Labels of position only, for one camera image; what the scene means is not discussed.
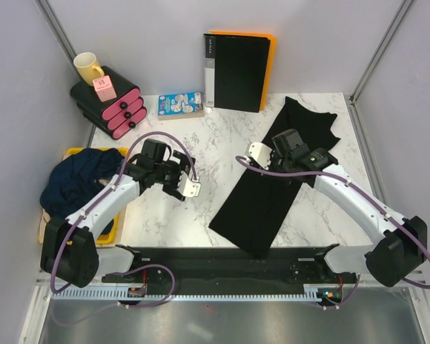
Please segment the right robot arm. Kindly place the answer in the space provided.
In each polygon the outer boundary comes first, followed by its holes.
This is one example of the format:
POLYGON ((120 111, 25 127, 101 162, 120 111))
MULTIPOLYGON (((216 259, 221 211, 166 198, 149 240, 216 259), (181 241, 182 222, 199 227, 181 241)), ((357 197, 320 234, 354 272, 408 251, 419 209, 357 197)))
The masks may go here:
POLYGON ((393 287, 428 260, 427 225, 371 196, 324 148, 311 150, 295 129, 273 137, 270 171, 296 173, 336 203, 368 236, 365 246, 335 246, 314 263, 315 276, 330 282, 340 272, 369 273, 393 287))

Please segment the blue paperback book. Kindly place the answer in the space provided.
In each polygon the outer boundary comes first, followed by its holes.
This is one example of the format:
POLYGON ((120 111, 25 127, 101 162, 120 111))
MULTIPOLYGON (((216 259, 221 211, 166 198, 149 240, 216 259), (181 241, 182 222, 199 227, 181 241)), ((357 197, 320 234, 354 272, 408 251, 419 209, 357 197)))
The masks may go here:
POLYGON ((160 95, 158 97, 159 120, 199 118, 204 115, 204 94, 202 92, 160 95))

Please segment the black t-shirt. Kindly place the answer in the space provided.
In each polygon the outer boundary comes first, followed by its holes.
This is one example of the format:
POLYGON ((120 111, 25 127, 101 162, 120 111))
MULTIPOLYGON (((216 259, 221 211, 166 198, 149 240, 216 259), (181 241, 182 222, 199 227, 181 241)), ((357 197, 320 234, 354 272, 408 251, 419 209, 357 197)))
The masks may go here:
MULTIPOLYGON (((316 113, 290 97, 262 142, 272 146, 272 137, 291 128, 298 131, 310 150, 332 149, 338 142, 331 131, 335 113, 316 113)), ((267 255, 302 183, 262 176, 247 170, 237 182, 209 228, 254 258, 267 255)))

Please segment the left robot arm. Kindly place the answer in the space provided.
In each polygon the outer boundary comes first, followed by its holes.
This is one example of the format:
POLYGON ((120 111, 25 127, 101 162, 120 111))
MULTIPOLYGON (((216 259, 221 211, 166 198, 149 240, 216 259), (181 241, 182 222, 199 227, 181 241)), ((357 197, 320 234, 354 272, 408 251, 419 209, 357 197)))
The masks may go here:
POLYGON ((143 265, 135 260, 131 248, 97 248, 103 229, 156 184, 179 201, 199 195, 196 159, 184 146, 171 150, 168 144, 146 136, 138 140, 143 144, 141 151, 127 153, 103 190, 65 219, 51 219, 47 224, 40 266, 50 274, 53 293, 61 293, 69 286, 86 287, 94 278, 108 274, 128 282, 140 279, 143 265))

